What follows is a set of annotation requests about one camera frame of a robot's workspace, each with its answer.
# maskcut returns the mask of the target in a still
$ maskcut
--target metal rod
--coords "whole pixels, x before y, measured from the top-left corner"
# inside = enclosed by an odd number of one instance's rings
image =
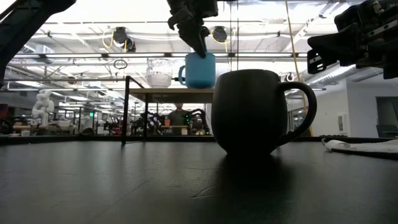
[[[81,107],[79,108],[79,126],[77,128],[78,133],[80,133],[80,120],[81,120]]]
[[[141,88],[145,88],[143,85],[141,85],[141,83],[139,83],[139,82],[137,82],[137,80],[135,80],[133,77],[131,77],[131,76],[127,76],[127,77],[129,77],[129,79],[126,79],[126,81],[128,81],[128,80],[131,80],[131,81],[133,81],[135,84],[137,84],[139,87],[141,87]],[[128,88],[128,89],[126,89],[126,93],[129,93],[130,94],[130,88]]]
[[[0,14],[0,21],[5,18],[8,14],[10,14],[18,4],[24,4],[26,1],[14,1],[4,12]]]
[[[126,89],[124,91],[124,108],[123,108],[123,126],[122,126],[122,145],[126,144],[127,136],[127,119],[129,112],[129,96],[130,96],[130,76],[126,76]]]
[[[95,124],[95,111],[93,111],[93,132],[94,132],[94,124]]]
[[[76,111],[73,112],[73,125],[75,125],[76,121]]]
[[[208,22],[237,22],[237,21],[205,21],[206,23]],[[253,22],[253,23],[264,23],[264,21],[261,20],[250,20],[250,21],[239,21],[239,22]],[[90,24],[165,24],[167,21],[121,21],[121,22],[63,22],[63,25],[90,25]],[[44,25],[58,25],[58,22],[46,22]]]
[[[95,113],[97,113],[97,126],[95,127],[95,134],[98,135],[98,120],[100,118],[100,112],[98,111],[94,112],[94,118],[95,118]]]
[[[239,61],[241,62],[293,62],[293,58],[292,57],[239,57]],[[306,62],[307,59],[303,58],[303,57],[299,57],[297,58],[298,62]],[[227,62],[227,58],[223,58],[223,57],[217,57],[216,58],[216,62],[218,63],[225,63]],[[63,67],[71,67],[71,66],[102,66],[104,65],[104,62],[102,61],[97,61],[94,63],[80,63],[80,62],[54,62],[54,63],[50,63],[50,64],[46,64],[46,63],[40,63],[40,62],[24,62],[23,64],[21,64],[20,62],[9,62],[8,65],[12,65],[12,66],[25,66],[25,67],[58,67],[58,66],[63,66]],[[127,62],[127,65],[147,65],[146,63],[136,63],[136,62]]]
[[[147,139],[147,125],[148,125],[148,105],[149,105],[149,95],[145,94],[145,114],[144,114],[144,141]]]
[[[137,106],[137,102],[134,102],[134,121],[136,121],[136,106]]]
[[[4,82],[21,82],[21,81],[31,81],[31,82],[124,82],[122,78],[81,78],[81,79],[67,79],[67,78],[60,78],[60,79],[39,79],[39,78],[24,78],[24,79],[6,79]]]

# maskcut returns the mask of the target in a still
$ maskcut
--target black table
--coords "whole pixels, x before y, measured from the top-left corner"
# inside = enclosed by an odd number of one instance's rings
[[[397,223],[398,161],[290,143],[234,161],[216,143],[0,147],[0,223]]]

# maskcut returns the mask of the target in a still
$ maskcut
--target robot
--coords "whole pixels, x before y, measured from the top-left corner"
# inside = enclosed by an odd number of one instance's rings
[[[37,118],[40,117],[40,125],[47,126],[49,124],[49,113],[54,111],[54,102],[50,100],[52,92],[48,90],[40,90],[36,96],[36,103],[32,108],[33,119],[30,122],[32,126],[37,125]]]

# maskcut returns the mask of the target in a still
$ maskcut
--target wall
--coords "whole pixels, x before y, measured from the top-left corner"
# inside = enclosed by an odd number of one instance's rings
[[[312,123],[312,133],[314,136],[321,135],[348,135],[349,122],[346,123],[347,133],[339,132],[338,115],[348,114],[348,100],[346,80],[339,81],[338,85],[326,86],[327,91],[317,91],[318,110]],[[302,103],[288,105],[288,110],[303,108]]]
[[[391,84],[347,83],[349,124],[352,137],[378,138],[376,97],[398,96]]]

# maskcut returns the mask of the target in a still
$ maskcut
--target ceiling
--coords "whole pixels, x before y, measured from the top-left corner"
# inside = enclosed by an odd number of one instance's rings
[[[3,0],[0,11],[10,5],[13,0]],[[26,46],[36,49],[46,46],[56,54],[80,53],[114,53],[124,50],[113,45],[111,33],[119,26],[126,27],[128,35],[134,40],[137,52],[191,52],[191,48],[178,37],[177,30],[169,29],[167,20],[170,17],[169,6],[166,0],[77,0],[65,12],[53,15],[28,41]],[[314,35],[331,34],[336,32],[334,17],[352,5],[349,3],[328,3],[328,1],[289,1],[289,15],[292,23],[292,36],[296,52],[307,52],[310,47],[307,39]],[[239,10],[236,3],[227,4],[218,2],[219,16],[205,19],[205,25],[210,29],[214,26],[224,26],[229,41],[228,44],[219,44],[211,37],[206,38],[209,52],[292,52],[289,24],[284,1],[239,1]],[[113,60],[97,58],[93,60],[54,60],[53,64],[39,63],[27,66],[31,60],[14,59],[10,66],[16,69],[30,71],[33,75],[26,78],[44,77],[51,73],[51,83],[48,86],[57,88],[78,88],[75,85],[56,82],[58,78],[108,78],[102,81],[101,88],[124,88],[124,82],[112,79],[124,75],[134,76],[139,83],[149,88],[146,82],[147,58],[124,58],[129,66],[124,70],[113,67]],[[172,66],[164,72],[177,77],[183,58],[170,58]],[[87,62],[96,62],[96,65],[83,65]],[[74,66],[58,66],[57,62],[74,63]],[[237,62],[236,58],[230,64],[218,61],[217,73],[221,75],[228,70],[259,68],[272,70],[279,75],[295,72],[295,65],[290,58],[247,58]],[[297,68],[300,73],[305,72],[306,61],[299,61]],[[7,78],[16,78],[10,73]],[[12,83],[12,87],[26,87]],[[172,82],[171,88],[185,88],[178,82]]]

